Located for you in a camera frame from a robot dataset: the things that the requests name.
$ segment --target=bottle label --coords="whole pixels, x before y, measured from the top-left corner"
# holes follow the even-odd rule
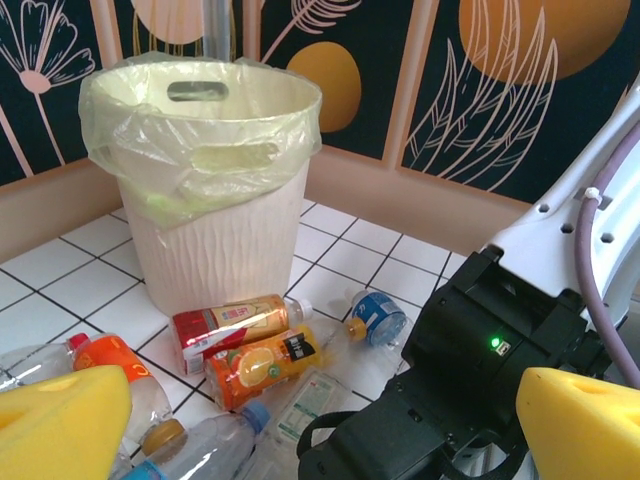
[[[313,374],[278,418],[282,440],[297,443],[307,425],[323,414],[338,385],[322,374]]]
[[[371,341],[374,330],[389,315],[401,313],[402,309],[384,293],[372,292],[360,300],[351,312],[351,317],[358,317],[367,326],[367,341]]]
[[[82,347],[77,352],[73,369],[83,370],[97,365],[119,365],[129,383],[152,376],[129,346],[115,335],[99,338]]]
[[[122,480],[169,480],[169,477],[162,473],[155,463],[145,460],[122,477]]]
[[[266,388],[322,362],[313,333],[306,325],[280,335],[218,352],[207,360],[207,376],[220,391],[216,402],[238,408]]]
[[[222,350],[262,340],[289,328],[284,301],[269,295],[242,303],[175,315],[171,319],[176,352],[187,374],[200,373],[203,360]]]

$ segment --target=white trash can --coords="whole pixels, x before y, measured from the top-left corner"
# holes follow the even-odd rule
[[[159,54],[83,81],[89,158],[118,178],[166,315],[285,293],[320,104],[282,70]]]

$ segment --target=orange bottle cap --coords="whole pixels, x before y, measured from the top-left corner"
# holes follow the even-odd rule
[[[367,338],[367,325],[358,317],[353,317],[347,322],[347,331],[352,342]]]
[[[142,443],[142,453],[148,457],[160,447],[169,443],[171,440],[183,433],[184,427],[175,418],[162,422],[151,430],[149,435],[147,435],[147,438],[144,439],[144,442]]]

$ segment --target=plastic bottle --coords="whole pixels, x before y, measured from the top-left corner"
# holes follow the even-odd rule
[[[152,449],[146,446],[145,440],[158,426],[163,427],[163,438],[184,432],[182,425],[171,419],[172,409],[167,394],[120,337],[105,333],[78,346],[73,362],[74,370],[95,365],[119,365],[127,375],[131,387],[132,410],[124,436],[140,444],[146,455]]]
[[[312,313],[308,301],[279,295],[179,313],[169,322],[178,366],[185,375],[202,373],[216,353],[282,333]]]
[[[158,448],[123,480],[231,480],[250,457],[269,413],[256,401],[203,420]]]
[[[407,323],[407,316],[384,293],[362,290],[353,296],[351,319],[347,322],[352,341],[366,338],[369,345],[378,347],[391,343]]]
[[[336,378],[314,367],[309,368],[288,395],[284,398],[280,395],[278,407],[269,406],[274,415],[260,434],[256,450],[237,480],[296,478],[299,463],[296,446],[302,432],[316,417],[343,409],[350,396],[350,390]],[[322,442],[330,433],[330,429],[316,432],[314,443]]]
[[[207,360],[205,375],[214,401],[233,410],[265,389],[326,363],[323,347],[342,327],[330,320],[299,325],[275,337],[224,350]]]
[[[71,373],[74,349],[88,338],[81,334],[64,343],[34,345],[1,355],[0,393]]]

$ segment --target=orange juice bottle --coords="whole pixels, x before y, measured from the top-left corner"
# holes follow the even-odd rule
[[[233,410],[311,365],[322,367],[323,361],[313,332],[299,325],[275,337],[218,352],[206,361],[205,374],[214,401]]]

